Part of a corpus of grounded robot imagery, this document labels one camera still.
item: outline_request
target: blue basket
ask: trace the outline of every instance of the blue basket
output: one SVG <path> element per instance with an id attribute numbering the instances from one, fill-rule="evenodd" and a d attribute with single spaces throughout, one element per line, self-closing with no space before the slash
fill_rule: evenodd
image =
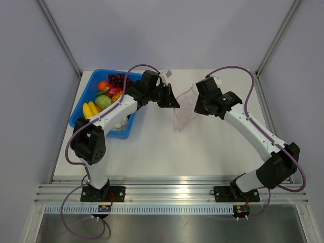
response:
<path id="1" fill-rule="evenodd" d="M 69 124 L 71 127 L 74 128 L 75 122 L 79 117 L 84 117 L 83 111 L 82 111 L 83 104 L 89 103 L 90 101 L 95 102 L 95 100 L 96 100 L 95 94 L 97 94 L 99 92 L 98 91 L 99 82 L 102 80 L 108 80 L 109 74 L 117 74 L 117 73 L 125 73 L 125 72 L 106 70 L 106 69 L 97 69 L 96 71 L 94 71 L 92 73 L 92 75 L 89 79 L 89 82 L 88 82 L 85 90 L 83 91 L 83 93 L 82 93 L 82 95 L 81 95 L 81 97 L 80 97 L 71 117 L 70 117 Z M 142 75 L 139 73 L 131 72 L 128 74 L 128 78 L 130 78 L 134 82 L 136 82 L 137 80 L 140 80 L 141 77 L 142 77 Z M 127 139 L 130 134 L 130 131 L 131 131 L 134 116 L 135 116 L 135 112 L 130 115 L 130 117 L 128 119 L 127 128 L 124 131 L 122 131 L 122 132 L 109 131 L 107 136 L 113 137 L 113 138 L 119 138 L 119 139 Z"/>

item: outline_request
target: gray wall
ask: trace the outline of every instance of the gray wall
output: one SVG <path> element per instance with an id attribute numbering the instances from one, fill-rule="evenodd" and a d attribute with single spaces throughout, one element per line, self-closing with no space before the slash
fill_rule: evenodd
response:
<path id="1" fill-rule="evenodd" d="M 49 180 L 77 78 L 35 1 L 2 1 L 0 33 L 0 235 L 17 243 Z"/>
<path id="2" fill-rule="evenodd" d="M 256 69 L 293 0 L 46 0 L 83 70 Z"/>
<path id="3" fill-rule="evenodd" d="M 324 2 L 301 3 L 261 82 L 279 134 L 301 148 L 300 164 L 319 228 L 324 229 Z"/>

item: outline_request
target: plastic bag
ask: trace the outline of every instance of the plastic bag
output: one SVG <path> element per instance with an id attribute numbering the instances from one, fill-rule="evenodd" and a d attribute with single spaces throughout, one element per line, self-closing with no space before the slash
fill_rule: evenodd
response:
<path id="1" fill-rule="evenodd" d="M 198 98 L 196 85 L 191 85 L 190 89 L 180 94 L 176 99 L 180 104 L 179 109 L 174 109 L 176 117 L 176 130 L 182 131 L 198 114 L 194 113 Z"/>

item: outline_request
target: metal floor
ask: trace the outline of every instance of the metal floor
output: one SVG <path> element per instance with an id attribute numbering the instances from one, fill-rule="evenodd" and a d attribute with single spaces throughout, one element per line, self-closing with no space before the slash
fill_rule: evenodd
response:
<path id="1" fill-rule="evenodd" d="M 261 210 L 261 206 L 251 206 L 251 210 L 254 215 Z M 64 216 L 76 233 L 87 237 L 100 234 L 102 224 L 95 220 L 74 226 L 85 217 L 87 216 Z M 92 242 L 307 242 L 293 205 L 272 205 L 265 215 L 254 220 L 236 222 L 226 220 L 228 218 L 230 216 L 109 215 L 105 220 L 111 229 L 110 236 L 107 230 L 101 239 Z M 65 231 L 59 214 L 45 214 L 36 242 L 88 242 Z"/>

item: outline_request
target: white table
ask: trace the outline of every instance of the white table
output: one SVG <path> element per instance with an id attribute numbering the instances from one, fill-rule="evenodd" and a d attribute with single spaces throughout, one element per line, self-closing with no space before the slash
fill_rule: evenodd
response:
<path id="1" fill-rule="evenodd" d="M 210 70 L 172 70 L 169 78 L 175 96 L 204 78 Z M 92 71 L 83 73 L 75 98 L 76 106 Z M 222 92 L 235 92 L 243 101 L 251 78 L 242 70 L 217 73 Z M 249 111 L 265 124 L 256 91 L 252 92 Z M 256 169 L 262 161 L 254 148 L 227 122 L 214 116 L 199 115 L 183 131 L 175 131 L 173 109 L 159 108 L 155 103 L 137 111 L 128 139 L 106 137 L 107 176 L 227 176 L 240 175 Z M 72 166 L 64 156 L 66 143 L 73 128 L 68 125 L 59 153 L 54 180 L 85 175 L 82 166 Z M 69 150 L 72 161 L 79 161 Z"/>

